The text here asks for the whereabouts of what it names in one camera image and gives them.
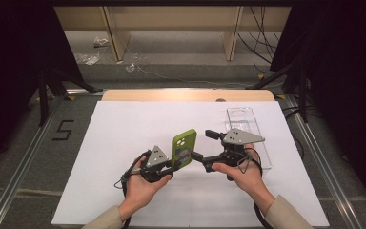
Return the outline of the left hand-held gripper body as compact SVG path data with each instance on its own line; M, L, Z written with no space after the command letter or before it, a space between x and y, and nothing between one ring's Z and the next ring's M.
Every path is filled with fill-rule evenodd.
M164 177L160 175L161 171L171 167L171 161L158 146L148 151L145 157L140 166L141 176L149 183L159 181Z

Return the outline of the black metal stand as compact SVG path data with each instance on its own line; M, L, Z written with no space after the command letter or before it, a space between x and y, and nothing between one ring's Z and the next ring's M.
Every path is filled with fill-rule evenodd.
M89 93L102 92L102 89L94 88L94 86L87 84L83 79L77 79L71 74L53 67L43 69L37 76L37 79L40 104L40 126L43 126L46 123L50 113L47 89L50 89L55 96L64 97L67 94L67 90L63 85L63 81L70 81Z
M298 111L302 120L307 123L307 105L306 105L306 93L307 93L307 76L306 76L306 61L308 59L308 48L307 42L304 42L295 56L295 59L290 63L285 65L281 70L269 76L267 79L255 84L254 86L246 87L246 90L260 90L268 84L274 82L283 75L287 78L283 84L283 92L289 93L291 91L290 84L295 83L298 87Z

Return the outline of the clear ridged plastic rack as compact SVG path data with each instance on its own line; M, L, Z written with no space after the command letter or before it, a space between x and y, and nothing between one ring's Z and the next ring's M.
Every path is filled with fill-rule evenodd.
M236 128L254 135L262 136L252 108L228 108L226 113L225 127L227 131ZM272 163L269 154L267 153L265 142L255 142L254 148L260 155L262 168L264 170L271 169Z

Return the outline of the green cartoon phone case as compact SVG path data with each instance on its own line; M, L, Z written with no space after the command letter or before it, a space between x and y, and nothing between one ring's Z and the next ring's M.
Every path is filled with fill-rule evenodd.
M192 152L194 150L196 136L196 130L190 129L173 138L171 166L176 171L192 162Z

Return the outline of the person's left hand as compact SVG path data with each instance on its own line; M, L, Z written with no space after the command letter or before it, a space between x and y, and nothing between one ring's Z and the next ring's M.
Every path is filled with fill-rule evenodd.
M170 180L171 175L165 175L160 180L150 183L140 174L131 175L127 181L127 194L124 202L131 207L142 208L150 203L155 194Z

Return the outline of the person's right hand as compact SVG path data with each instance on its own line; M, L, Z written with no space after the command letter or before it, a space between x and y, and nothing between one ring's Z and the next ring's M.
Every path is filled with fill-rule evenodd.
M212 169L230 176L237 186L246 192L260 209L269 208L275 197L267 189L262 180L261 172L254 162L259 161L254 145L248 143L244 146L245 152L251 160L245 160L240 166L230 167L223 163L214 163Z

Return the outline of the light wooden bench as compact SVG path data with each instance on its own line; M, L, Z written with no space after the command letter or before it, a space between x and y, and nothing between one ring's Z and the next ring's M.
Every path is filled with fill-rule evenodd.
M56 7L64 31L104 31L117 61L133 31L217 31L226 59L234 59L242 31L282 32L289 7Z

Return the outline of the metal floor rail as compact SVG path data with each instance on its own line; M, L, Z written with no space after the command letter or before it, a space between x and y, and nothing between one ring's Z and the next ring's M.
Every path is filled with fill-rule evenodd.
M343 191L338 179L325 155L323 154L321 147L319 146L309 124L305 118L301 116L300 112L295 113L295 122L306 141L308 148L315 160L315 164L322 175L326 186L331 193L332 199L342 216L348 229L362 229L362 223L359 220L356 210L351 201L347 198Z
M49 99L40 122L34 98L0 153L0 229L59 229L51 224L101 93Z

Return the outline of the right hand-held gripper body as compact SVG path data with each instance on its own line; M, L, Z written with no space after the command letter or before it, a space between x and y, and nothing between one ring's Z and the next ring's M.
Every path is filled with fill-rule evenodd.
M240 165L245 159L250 157L245 150L245 145L250 143L263 142L264 137L255 135L237 128L228 131L222 137L222 146L224 147L223 159L224 162L231 166Z

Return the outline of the small crumpled plastic wrapper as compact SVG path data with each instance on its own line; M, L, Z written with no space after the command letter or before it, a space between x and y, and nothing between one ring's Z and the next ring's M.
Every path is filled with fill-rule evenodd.
M95 48L107 47L108 44L109 44L109 41L106 38L95 37L93 39L93 46Z

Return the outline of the large clear plastic wrapper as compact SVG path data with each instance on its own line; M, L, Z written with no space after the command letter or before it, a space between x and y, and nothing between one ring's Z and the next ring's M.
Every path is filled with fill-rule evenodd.
M99 53L76 53L74 55L74 58L78 64L85 64L88 66L92 66L100 60L100 54Z

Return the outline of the black curtain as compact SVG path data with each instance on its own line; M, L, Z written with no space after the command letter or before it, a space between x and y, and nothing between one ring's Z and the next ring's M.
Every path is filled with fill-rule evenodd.
M366 189L366 0L295 0L271 69L292 62L312 27L311 93Z
M0 0L0 150L38 87L38 75L80 80L54 8L40 0Z

